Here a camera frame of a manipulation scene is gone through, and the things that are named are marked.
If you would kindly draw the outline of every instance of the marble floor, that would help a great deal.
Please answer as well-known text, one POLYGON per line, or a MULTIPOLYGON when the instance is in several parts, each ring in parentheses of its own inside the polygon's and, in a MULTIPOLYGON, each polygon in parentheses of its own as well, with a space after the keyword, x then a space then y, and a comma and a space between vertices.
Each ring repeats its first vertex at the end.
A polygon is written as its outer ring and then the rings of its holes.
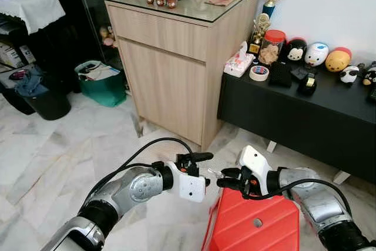
MULTIPOLYGON (((132 99, 106 108, 81 94, 71 94, 71 112, 57 121, 17 112, 0 95, 0 250, 39 250, 57 228, 75 216, 91 187, 120 166, 148 141, 171 132, 136 123, 132 99)), ((233 166, 238 152, 253 145, 273 168, 309 167, 331 180, 337 169, 289 148, 266 151, 268 140, 224 124, 209 151, 214 159, 206 169, 233 166)), ((184 152, 172 142, 155 144, 137 160, 174 160, 184 152)), ((355 222, 369 239, 376 239, 375 186, 355 177, 341 185, 355 222)), ((112 230, 104 250, 200 250, 209 207, 218 194, 210 185, 203 203, 192 203, 169 193, 131 210, 112 230)), ((301 217, 300 250, 324 250, 301 217)))

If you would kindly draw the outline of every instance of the white tablecloth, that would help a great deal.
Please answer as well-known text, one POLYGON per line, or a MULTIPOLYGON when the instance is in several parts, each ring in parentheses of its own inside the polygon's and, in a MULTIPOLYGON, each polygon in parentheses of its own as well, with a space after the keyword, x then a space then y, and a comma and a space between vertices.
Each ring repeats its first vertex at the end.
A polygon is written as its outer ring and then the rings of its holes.
POLYGON ((21 18, 29 34, 65 15, 59 0, 0 0, 0 13, 21 18))

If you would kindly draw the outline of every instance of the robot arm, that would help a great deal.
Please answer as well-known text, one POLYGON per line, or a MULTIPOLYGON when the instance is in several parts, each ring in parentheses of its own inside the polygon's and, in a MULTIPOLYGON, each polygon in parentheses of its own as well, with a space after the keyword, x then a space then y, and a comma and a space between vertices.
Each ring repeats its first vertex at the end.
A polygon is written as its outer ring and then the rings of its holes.
POLYGON ((308 168, 273 171, 264 156, 249 145, 240 152, 239 163, 241 169, 222 170, 225 178, 217 180, 219 187, 240 190, 245 199, 254 200, 267 199, 273 192, 283 190, 281 193, 287 199, 300 205, 304 217, 329 251, 376 251, 354 223, 342 193, 348 209, 325 188, 326 182, 315 171, 308 168))
POLYGON ((196 162, 211 153, 178 155, 177 162, 135 166, 119 179, 108 182, 85 200, 78 215, 66 222, 41 251, 97 251, 114 225, 132 207, 164 190, 181 198, 202 202, 210 180, 199 176, 196 162))

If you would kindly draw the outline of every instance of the wooden cabinet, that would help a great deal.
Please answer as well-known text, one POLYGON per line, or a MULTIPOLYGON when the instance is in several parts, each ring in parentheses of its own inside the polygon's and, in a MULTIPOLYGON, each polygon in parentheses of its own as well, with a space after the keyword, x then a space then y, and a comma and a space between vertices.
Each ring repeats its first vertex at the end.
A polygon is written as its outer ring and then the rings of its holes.
POLYGON ((136 42, 120 47, 139 115, 201 144, 205 66, 136 42))
POLYGON ((168 9, 106 0, 138 115, 209 147, 221 126, 223 67, 249 37, 257 1, 181 0, 168 9))

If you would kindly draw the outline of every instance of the glass tabletop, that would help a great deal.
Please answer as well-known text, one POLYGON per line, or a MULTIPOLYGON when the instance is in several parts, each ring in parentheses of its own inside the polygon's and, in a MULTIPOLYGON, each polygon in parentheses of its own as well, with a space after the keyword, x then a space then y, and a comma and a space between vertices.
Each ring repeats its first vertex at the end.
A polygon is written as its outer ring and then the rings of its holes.
POLYGON ((164 12, 172 15, 197 19, 200 21, 214 22, 216 19, 225 14, 228 10, 232 9, 242 0, 234 0, 227 6, 215 6, 205 3, 208 0, 179 0, 177 7, 169 9, 168 7, 158 7, 156 2, 154 4, 147 4, 146 0, 107 0, 117 2, 120 4, 146 8, 154 11, 164 12))

